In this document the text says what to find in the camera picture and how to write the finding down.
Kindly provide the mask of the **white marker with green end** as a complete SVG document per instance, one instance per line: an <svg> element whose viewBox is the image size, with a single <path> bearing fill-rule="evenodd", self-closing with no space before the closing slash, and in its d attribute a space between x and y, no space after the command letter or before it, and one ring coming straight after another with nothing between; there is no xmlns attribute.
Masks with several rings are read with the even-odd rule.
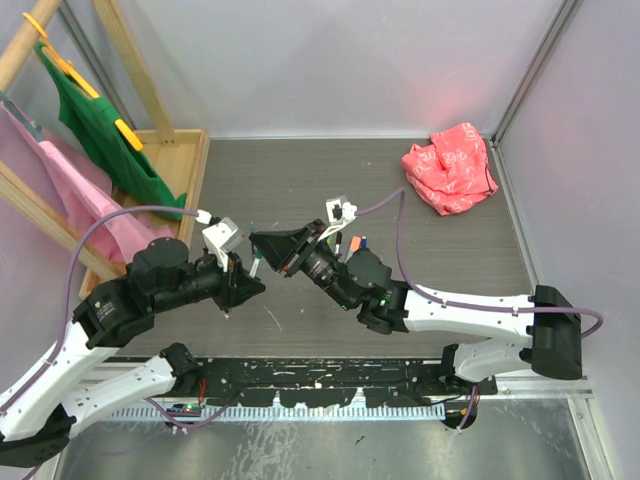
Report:
<svg viewBox="0 0 640 480"><path fill-rule="evenodd" d="M261 263L261 259L262 259L261 253L259 251L257 251L255 256L254 256L254 259L253 259L253 262L252 262L252 265L251 265L251 269L250 269L250 272L249 272L249 275L252 278L255 278L256 275L257 275L257 272L258 272L258 269L259 269L259 266L260 266L260 263Z"/></svg>

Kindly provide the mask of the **orange highlighter cap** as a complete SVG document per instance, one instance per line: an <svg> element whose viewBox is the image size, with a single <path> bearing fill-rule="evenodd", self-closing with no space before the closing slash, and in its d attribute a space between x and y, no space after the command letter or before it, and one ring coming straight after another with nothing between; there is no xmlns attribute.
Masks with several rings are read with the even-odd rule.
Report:
<svg viewBox="0 0 640 480"><path fill-rule="evenodd" d="M351 240L350 249L352 251L357 251L361 246L361 238L354 236Z"/></svg>

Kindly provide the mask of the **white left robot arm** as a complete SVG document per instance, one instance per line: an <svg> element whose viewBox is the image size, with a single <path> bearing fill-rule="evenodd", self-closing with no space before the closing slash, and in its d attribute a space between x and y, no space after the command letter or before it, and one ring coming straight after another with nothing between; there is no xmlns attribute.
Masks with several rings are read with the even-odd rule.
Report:
<svg viewBox="0 0 640 480"><path fill-rule="evenodd" d="M102 417L140 399L174 392L188 396L202 384L202 369L187 347L175 342L141 367L92 387L85 374L151 330L158 314L211 299L229 311L266 287L232 255L228 269L216 257L189 259L178 239L160 238L137 252L124 276L96 287L74 310L54 359L26 378L27 388L1 417L1 463L36 467L60 453L69 441Z"/></svg>

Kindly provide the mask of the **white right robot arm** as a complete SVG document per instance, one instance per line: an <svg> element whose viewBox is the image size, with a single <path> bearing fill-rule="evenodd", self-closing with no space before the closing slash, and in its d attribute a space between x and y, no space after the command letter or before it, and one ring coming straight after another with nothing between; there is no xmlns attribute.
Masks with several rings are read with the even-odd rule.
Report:
<svg viewBox="0 0 640 480"><path fill-rule="evenodd" d="M551 286L530 296L479 296L429 290L395 280L390 267L369 248L341 261L328 245L327 227L315 220L298 230L249 236L272 270L285 277L303 273L343 310L356 310L368 329L393 332L452 332L478 337L444 348L438 379L459 394L472 383L526 368L555 380L583 375L581 315Z"/></svg>

